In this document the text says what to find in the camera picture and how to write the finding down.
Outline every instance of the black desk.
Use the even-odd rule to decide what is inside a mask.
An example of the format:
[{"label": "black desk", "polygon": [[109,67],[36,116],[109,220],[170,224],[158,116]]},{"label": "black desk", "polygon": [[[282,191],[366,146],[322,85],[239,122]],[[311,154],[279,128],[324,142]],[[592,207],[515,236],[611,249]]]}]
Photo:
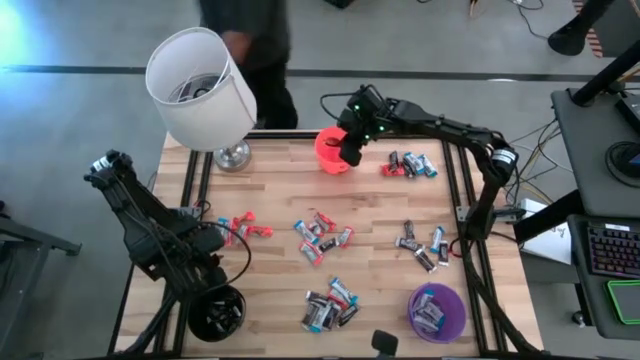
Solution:
[{"label": "black desk", "polygon": [[[584,222],[586,217],[571,215],[567,219],[569,231],[572,239],[587,239],[587,231]],[[605,220],[612,224],[617,223],[616,219]],[[624,325],[618,320],[614,311],[609,293],[605,291],[605,286],[609,280],[620,280],[608,276],[597,276],[589,272],[589,249],[585,248],[581,241],[573,241],[571,248],[573,260],[578,270],[578,277],[582,285],[584,300],[588,310],[583,314],[590,316],[589,320],[596,326],[598,333],[607,339],[640,340],[640,325]]]},{"label": "black desk", "polygon": [[0,234],[16,240],[3,245],[5,251],[13,253],[12,264],[3,264],[2,274],[10,271],[9,285],[0,297],[0,359],[10,357],[11,344],[16,328],[24,317],[27,301],[35,290],[49,251],[60,249],[67,255],[80,253],[81,245],[51,236],[17,222],[0,217]]},{"label": "black desk", "polygon": [[[570,215],[640,219],[640,189],[615,180],[605,165],[605,153],[611,145],[619,141],[638,141],[639,138],[615,108],[620,97],[601,95],[586,108],[575,105],[567,91],[556,91],[551,99],[578,189],[514,225],[518,242],[562,224]],[[573,230],[571,225],[569,228],[573,240],[580,237],[575,224]],[[574,251],[581,254],[582,244],[572,243]],[[629,326],[616,326],[618,320],[603,287],[610,278],[589,274],[584,256],[578,256],[577,260],[580,285],[576,289],[583,312],[588,312],[585,316],[593,320],[605,338],[640,340],[640,327],[630,331]]]}]

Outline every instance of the desk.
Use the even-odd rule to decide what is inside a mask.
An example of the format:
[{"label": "desk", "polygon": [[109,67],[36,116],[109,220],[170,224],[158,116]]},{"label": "desk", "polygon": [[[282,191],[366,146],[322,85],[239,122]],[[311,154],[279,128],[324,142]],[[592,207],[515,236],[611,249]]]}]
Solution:
[{"label": "desk", "polygon": [[6,264],[1,264],[2,274],[7,271],[6,288],[0,294],[0,358],[11,357],[16,328],[21,324],[29,300],[42,274],[49,252],[60,249],[69,256],[80,253],[82,245],[74,244],[0,217],[0,234],[12,239],[2,245],[10,252]]},{"label": "desk", "polygon": [[[233,284],[247,300],[241,329],[220,343],[202,342],[187,331],[183,356],[366,357],[376,354],[370,346],[375,329],[399,338],[399,357],[478,354],[462,261],[452,258],[448,268],[427,274],[411,253],[393,245],[395,237],[403,233],[406,219],[413,220],[421,242],[430,243],[437,225],[447,229],[446,239],[457,236],[440,141],[372,143],[363,148],[361,165],[340,176],[319,169],[313,140],[249,143],[253,160],[247,169],[235,174],[213,169],[207,196],[212,210],[205,218],[239,216],[251,210],[257,217],[255,223],[274,227],[275,234],[270,239],[250,238],[254,260],[250,270]],[[380,165],[388,161],[393,150],[427,153],[440,174],[435,179],[416,181],[380,176]],[[154,192],[168,206],[180,202],[188,158],[187,149],[167,139]],[[481,184],[475,165],[472,169],[476,184]],[[195,179],[199,185],[198,174]],[[350,248],[334,249],[317,268],[298,251],[301,238],[292,229],[297,220],[311,219],[315,209],[339,226],[353,227],[356,233]],[[506,227],[497,229],[509,231]],[[499,237],[492,237],[487,246],[501,305],[527,339],[542,348],[518,247]],[[242,248],[225,248],[220,253],[225,256],[222,267],[230,277],[244,265]],[[360,297],[362,310],[342,329],[320,335],[307,333],[300,326],[306,307],[304,294],[307,290],[327,291],[328,281],[334,276]],[[437,345],[419,339],[406,319],[410,294],[430,281],[455,289],[467,307],[466,329],[453,344]],[[159,307],[163,288],[162,281],[154,283],[134,271],[116,350],[126,348],[143,330]],[[490,329],[486,310],[483,317]],[[487,330],[487,334],[491,337],[492,331]]]},{"label": "desk", "polygon": [[[611,145],[638,140],[638,134],[615,108],[620,97],[603,94],[589,107],[575,105],[568,91],[556,91],[551,99],[578,189],[517,223],[514,230],[518,241],[531,239],[567,221],[570,215],[639,219],[640,191],[615,180],[605,165],[605,153]],[[570,230],[573,239],[587,239],[579,236],[581,230],[576,223],[570,225]],[[640,332],[622,327],[611,311],[603,284],[613,278],[589,273],[588,256],[585,258],[583,247],[584,244],[575,241],[572,244],[574,258],[578,260],[580,284],[576,290],[581,310],[603,337],[640,340]]]}]

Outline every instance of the black pants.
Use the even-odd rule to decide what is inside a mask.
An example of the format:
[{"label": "black pants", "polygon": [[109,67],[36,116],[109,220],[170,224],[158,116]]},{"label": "black pants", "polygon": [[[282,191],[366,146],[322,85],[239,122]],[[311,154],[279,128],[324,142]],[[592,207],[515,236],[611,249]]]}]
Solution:
[{"label": "black pants", "polygon": [[287,61],[246,71],[240,69],[258,103],[258,118],[265,120],[265,129],[295,129],[298,112],[286,87]]}]

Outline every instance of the white lamp shade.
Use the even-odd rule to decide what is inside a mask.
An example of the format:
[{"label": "white lamp shade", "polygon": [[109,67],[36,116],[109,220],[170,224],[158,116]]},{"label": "white lamp shade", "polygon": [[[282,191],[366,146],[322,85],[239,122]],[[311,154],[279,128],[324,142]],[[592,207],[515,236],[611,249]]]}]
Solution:
[{"label": "white lamp shade", "polygon": [[[202,76],[220,80],[202,96],[178,102],[185,85]],[[149,59],[146,84],[167,131],[190,149],[232,146],[256,123],[253,93],[220,36],[209,29],[191,28],[165,40]]]}]

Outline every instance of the black cup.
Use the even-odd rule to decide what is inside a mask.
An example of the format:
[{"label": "black cup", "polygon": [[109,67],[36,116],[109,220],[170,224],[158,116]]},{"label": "black cup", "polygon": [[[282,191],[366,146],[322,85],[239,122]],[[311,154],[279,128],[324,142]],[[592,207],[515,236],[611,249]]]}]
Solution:
[{"label": "black cup", "polygon": [[240,328],[245,311],[242,294],[232,286],[223,286],[191,301],[189,329],[202,341],[221,341]]}]

